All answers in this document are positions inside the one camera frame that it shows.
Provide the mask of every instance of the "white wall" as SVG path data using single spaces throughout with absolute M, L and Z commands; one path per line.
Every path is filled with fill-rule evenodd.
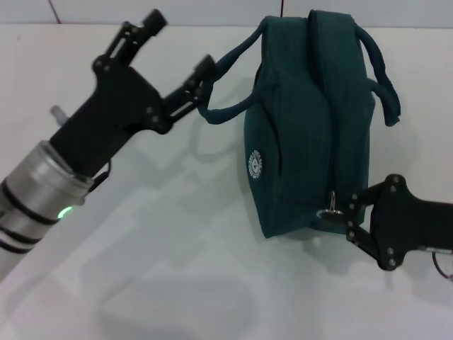
M 361 26 L 453 28 L 452 0 L 285 0 L 285 16 L 349 13 Z
M 159 9 L 172 25 L 256 26 L 280 0 L 53 0 L 63 23 L 140 22 Z
M 1 0 L 0 23 L 56 23 L 48 0 Z

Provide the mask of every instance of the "white surface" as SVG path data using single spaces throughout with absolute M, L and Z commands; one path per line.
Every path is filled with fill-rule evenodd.
M 159 9 L 171 25 L 255 26 L 280 15 L 280 0 L 53 0 L 63 23 L 139 23 Z
M 1 0 L 0 23 L 57 23 L 48 0 Z
M 285 0 L 285 16 L 311 9 L 349 13 L 361 26 L 453 28 L 451 0 Z
M 92 60 L 114 26 L 0 26 L 0 177 L 94 88 Z M 210 52 L 252 28 L 167 28 L 135 67 L 162 94 Z M 370 29 L 400 94 L 402 121 L 372 123 L 370 182 L 401 173 L 421 198 L 453 202 L 453 30 Z M 214 91 L 245 98 L 256 45 Z M 306 231 L 264 240 L 248 189 L 243 117 L 192 113 L 143 132 L 112 177 L 0 285 L 0 339 L 451 339 L 453 286 L 430 255 L 381 271 L 344 237 Z M 453 270 L 451 258 L 442 265 Z

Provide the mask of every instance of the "silver metal cylinder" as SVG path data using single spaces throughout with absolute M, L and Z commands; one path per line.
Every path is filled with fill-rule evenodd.
M 82 205 L 91 178 L 74 174 L 48 142 L 40 142 L 0 188 L 0 281 L 62 217 Z

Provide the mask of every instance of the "bag handle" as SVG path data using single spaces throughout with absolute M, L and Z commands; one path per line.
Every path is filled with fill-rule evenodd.
M 245 98 L 242 102 L 237 103 L 229 108 L 209 110 L 209 105 L 212 90 L 214 88 L 214 82 L 221 79 L 231 67 L 234 65 L 236 60 L 252 46 L 255 41 L 265 32 L 266 20 L 261 21 L 260 25 L 255 32 L 252 33 L 243 43 L 232 51 L 228 52 L 223 58 L 217 63 L 217 75 L 213 81 L 206 82 L 202 85 L 202 104 L 198 106 L 198 111 L 209 124 L 222 124 L 228 120 L 235 118 L 239 113 L 244 112 L 250 108 L 253 104 L 259 102 L 262 98 L 266 97 L 270 92 L 275 89 L 275 85 L 271 83 L 258 84 L 253 88 L 250 96 Z
M 371 91 L 375 92 L 381 99 L 382 108 L 384 109 L 385 125 L 393 126 L 399 122 L 398 117 L 401 114 L 401 104 L 395 88 L 385 73 L 385 63 L 382 53 L 373 38 L 357 24 L 355 25 L 355 34 L 365 46 L 369 55 L 369 60 L 373 66 L 377 82 L 369 79 L 369 84 Z

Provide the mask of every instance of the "black ring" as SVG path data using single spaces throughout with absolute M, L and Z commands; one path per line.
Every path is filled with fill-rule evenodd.
M 12 232 L 9 229 L 6 229 L 4 226 L 0 225 L 0 232 L 4 232 L 10 238 L 15 239 L 20 243 L 25 244 L 37 244 L 41 239 L 31 239 L 30 237 L 23 236 L 22 234 L 18 234 L 17 232 Z
M 1 189 L 3 193 L 5 194 L 6 198 L 11 202 L 14 207 L 19 209 L 22 213 L 27 215 L 29 218 L 32 220 L 35 220 L 36 222 L 39 222 L 43 225 L 55 225 L 59 222 L 59 220 L 51 220 L 50 218 L 43 217 L 41 215 L 38 215 L 36 212 L 33 212 L 32 210 L 28 209 L 24 204 L 22 204 L 14 195 L 12 192 L 10 192 L 8 186 L 6 185 L 6 182 L 3 181 L 1 183 Z
M 15 254 L 27 254 L 31 250 L 31 249 L 17 248 L 15 246 L 11 246 L 10 244 L 7 244 L 1 240 L 0 240 L 0 248 L 3 248 L 6 251 L 9 251 L 10 253 L 15 253 Z

